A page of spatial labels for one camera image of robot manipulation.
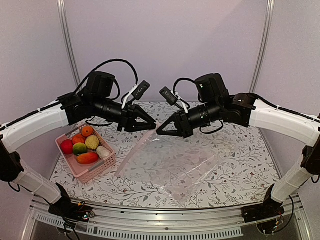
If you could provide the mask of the clear zip top bag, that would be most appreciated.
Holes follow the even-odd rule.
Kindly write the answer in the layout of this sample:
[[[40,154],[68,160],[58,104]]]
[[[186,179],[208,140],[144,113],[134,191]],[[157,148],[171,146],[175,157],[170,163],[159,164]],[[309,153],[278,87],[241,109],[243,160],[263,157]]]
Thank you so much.
[[[115,176],[156,187],[180,204],[220,162],[219,154],[195,133],[189,138],[146,132],[132,148]]]

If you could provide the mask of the orange green papaya toy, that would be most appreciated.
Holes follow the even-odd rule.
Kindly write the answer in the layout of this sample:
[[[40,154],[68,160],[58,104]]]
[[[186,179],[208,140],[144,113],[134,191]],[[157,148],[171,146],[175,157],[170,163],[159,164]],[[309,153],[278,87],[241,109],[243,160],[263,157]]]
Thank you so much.
[[[94,132],[94,129],[90,125],[86,125],[81,129],[81,134],[85,138],[91,136],[93,132]]]

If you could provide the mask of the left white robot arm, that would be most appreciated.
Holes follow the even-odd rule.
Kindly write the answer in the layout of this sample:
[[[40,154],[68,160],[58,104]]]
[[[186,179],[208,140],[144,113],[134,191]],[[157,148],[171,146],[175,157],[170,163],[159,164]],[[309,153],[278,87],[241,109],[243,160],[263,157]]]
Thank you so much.
[[[76,94],[60,96],[49,105],[0,128],[0,179],[15,183],[49,204],[49,213],[73,222],[88,221],[94,216],[92,207],[73,203],[58,183],[45,179],[29,168],[17,149],[31,140],[55,129],[71,126],[84,119],[99,117],[117,123],[117,130],[134,133],[153,130],[156,121],[140,106],[117,103],[110,98],[116,82],[114,75],[94,71],[86,86]]]

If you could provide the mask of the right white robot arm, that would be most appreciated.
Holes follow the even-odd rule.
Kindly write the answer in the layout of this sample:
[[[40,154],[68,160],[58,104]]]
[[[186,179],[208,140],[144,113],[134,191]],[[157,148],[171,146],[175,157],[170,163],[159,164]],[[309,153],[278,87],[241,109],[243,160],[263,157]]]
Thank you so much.
[[[188,138],[195,129],[220,121],[270,130],[304,143],[298,163],[268,188],[263,202],[241,210],[246,223],[283,214],[283,202],[320,173],[320,119],[272,104],[255,93],[230,95],[218,73],[206,74],[193,83],[201,105],[175,112],[156,133]]]

